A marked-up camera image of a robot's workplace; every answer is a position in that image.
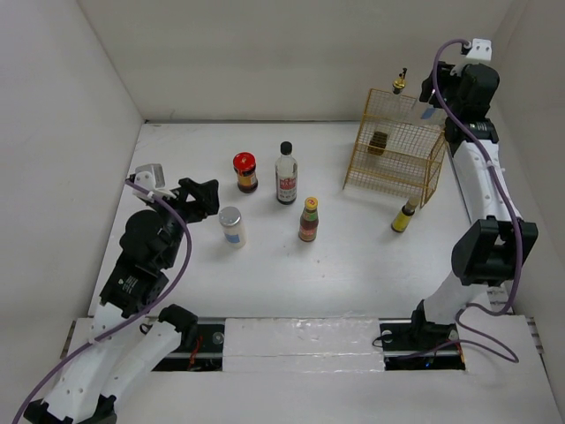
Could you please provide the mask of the red lid chili sauce jar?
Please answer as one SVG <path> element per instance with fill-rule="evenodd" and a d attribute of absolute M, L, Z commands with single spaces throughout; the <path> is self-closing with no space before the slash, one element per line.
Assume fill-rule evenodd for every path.
<path fill-rule="evenodd" d="M 233 168 L 237 174 L 237 187 L 242 193 L 252 193 L 258 187 L 256 159 L 249 152 L 240 152 L 233 158 Z"/>

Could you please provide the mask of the silver lid shaker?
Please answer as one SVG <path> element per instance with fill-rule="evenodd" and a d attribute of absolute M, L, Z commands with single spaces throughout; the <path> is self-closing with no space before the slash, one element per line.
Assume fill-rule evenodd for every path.
<path fill-rule="evenodd" d="M 417 102 L 413 109 L 412 123 L 415 126 L 441 125 L 444 120 L 442 112 L 442 109 L 434 108 L 429 103 Z"/>
<path fill-rule="evenodd" d="M 222 208 L 218 218 L 226 241 L 235 248 L 243 247 L 246 244 L 246 233 L 239 209 L 233 206 Z"/>

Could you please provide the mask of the clear oil bottle gold spout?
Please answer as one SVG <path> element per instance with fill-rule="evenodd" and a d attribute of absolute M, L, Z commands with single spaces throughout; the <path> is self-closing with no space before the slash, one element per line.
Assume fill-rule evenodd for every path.
<path fill-rule="evenodd" d="M 403 120 L 402 93 L 406 84 L 407 68 L 404 67 L 393 81 L 391 92 L 380 107 L 378 121 L 367 152 L 371 155 L 382 155 L 387 147 L 388 139 L 395 132 L 395 122 Z"/>

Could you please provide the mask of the black cap vinegar bottle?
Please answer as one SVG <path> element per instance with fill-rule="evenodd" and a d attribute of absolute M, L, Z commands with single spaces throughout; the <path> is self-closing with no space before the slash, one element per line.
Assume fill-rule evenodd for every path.
<path fill-rule="evenodd" d="M 283 141 L 280 145 L 281 155 L 275 162 L 276 199 L 283 205 L 290 205 L 297 198 L 298 162 L 292 151 L 292 144 Z"/>

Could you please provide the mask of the yellow cap sauce bottle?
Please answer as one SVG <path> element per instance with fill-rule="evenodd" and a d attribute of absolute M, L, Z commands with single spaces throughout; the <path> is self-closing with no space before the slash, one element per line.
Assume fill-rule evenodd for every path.
<path fill-rule="evenodd" d="M 317 198 L 308 197 L 305 199 L 298 233 L 299 238 L 304 242 L 312 242 L 316 239 L 319 225 L 318 206 Z"/>

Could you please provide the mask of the small yellow oil bottle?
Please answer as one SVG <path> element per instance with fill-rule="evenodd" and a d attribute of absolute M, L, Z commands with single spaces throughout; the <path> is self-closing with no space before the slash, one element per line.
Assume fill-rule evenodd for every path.
<path fill-rule="evenodd" d="M 410 197 L 403 204 L 395 219 L 391 223 L 391 229 L 394 232 L 402 233 L 407 229 L 412 217 L 418 209 L 419 203 L 419 197 Z"/>

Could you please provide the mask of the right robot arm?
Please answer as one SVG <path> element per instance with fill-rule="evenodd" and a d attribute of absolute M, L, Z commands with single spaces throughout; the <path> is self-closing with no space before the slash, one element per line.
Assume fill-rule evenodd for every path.
<path fill-rule="evenodd" d="M 410 349 L 445 348 L 457 319 L 486 288 L 518 282 L 538 235 L 510 199 L 499 161 L 499 137 L 486 114 L 500 83 L 485 64 L 457 69 L 439 62 L 422 84 L 419 100 L 447 114 L 445 138 L 471 227 L 454 245 L 451 272 L 422 300 L 405 335 Z"/>

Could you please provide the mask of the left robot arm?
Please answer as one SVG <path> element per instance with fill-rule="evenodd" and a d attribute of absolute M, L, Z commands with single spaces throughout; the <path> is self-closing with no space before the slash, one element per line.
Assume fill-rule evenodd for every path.
<path fill-rule="evenodd" d="M 129 352 L 143 319 L 178 284 L 165 270 L 173 267 L 182 243 L 192 243 L 187 228 L 218 213 L 219 183 L 182 178 L 168 191 L 147 171 L 137 171 L 125 183 L 147 209 L 133 214 L 119 241 L 122 252 L 100 293 L 86 342 L 69 353 L 38 383 L 60 378 L 43 398 L 27 396 L 14 421 L 31 423 L 114 423 L 117 411 L 141 381 L 168 354 L 198 351 L 202 346 L 198 318 L 171 304 L 145 330 Z"/>

